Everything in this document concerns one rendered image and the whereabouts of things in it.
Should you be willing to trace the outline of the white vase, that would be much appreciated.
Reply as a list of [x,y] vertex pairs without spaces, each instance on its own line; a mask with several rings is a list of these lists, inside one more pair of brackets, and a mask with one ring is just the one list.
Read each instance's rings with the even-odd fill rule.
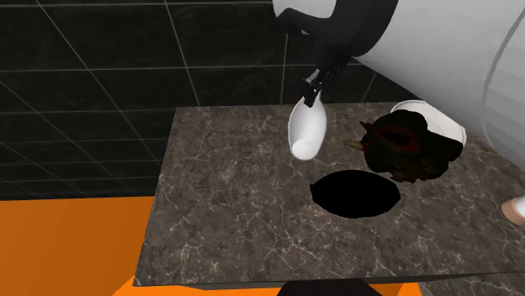
[[288,139],[291,154],[301,161],[313,159],[323,144],[326,127],[327,116],[321,92],[316,95],[311,107],[305,104],[305,98],[301,98],[289,116]]

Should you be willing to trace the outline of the dark spiky dinosaur figure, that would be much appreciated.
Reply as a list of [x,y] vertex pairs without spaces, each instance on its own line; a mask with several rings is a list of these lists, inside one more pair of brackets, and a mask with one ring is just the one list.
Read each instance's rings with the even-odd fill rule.
[[361,125],[366,129],[363,138],[344,144],[361,151],[371,171],[388,172],[395,182],[439,178],[464,148],[457,140],[431,132],[424,116],[413,111],[396,110]]

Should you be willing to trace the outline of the white bowl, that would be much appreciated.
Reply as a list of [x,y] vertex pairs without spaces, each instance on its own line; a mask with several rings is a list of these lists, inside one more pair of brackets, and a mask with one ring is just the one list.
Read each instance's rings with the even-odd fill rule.
[[427,129],[435,134],[466,144],[467,135],[463,126],[423,100],[406,100],[397,103],[390,112],[407,110],[421,114],[427,121]]

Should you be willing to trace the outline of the black oval dish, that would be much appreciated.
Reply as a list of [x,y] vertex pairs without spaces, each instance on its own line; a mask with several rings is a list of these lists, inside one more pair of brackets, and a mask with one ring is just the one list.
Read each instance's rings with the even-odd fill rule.
[[343,170],[310,185],[315,204],[348,219],[370,218],[390,211],[400,201],[394,182],[372,172]]

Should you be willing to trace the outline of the pale pink and white object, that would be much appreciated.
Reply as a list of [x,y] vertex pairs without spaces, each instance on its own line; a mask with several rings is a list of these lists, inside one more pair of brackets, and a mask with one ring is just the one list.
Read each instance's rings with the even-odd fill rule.
[[501,211],[513,224],[525,226],[525,196],[506,201],[501,205]]

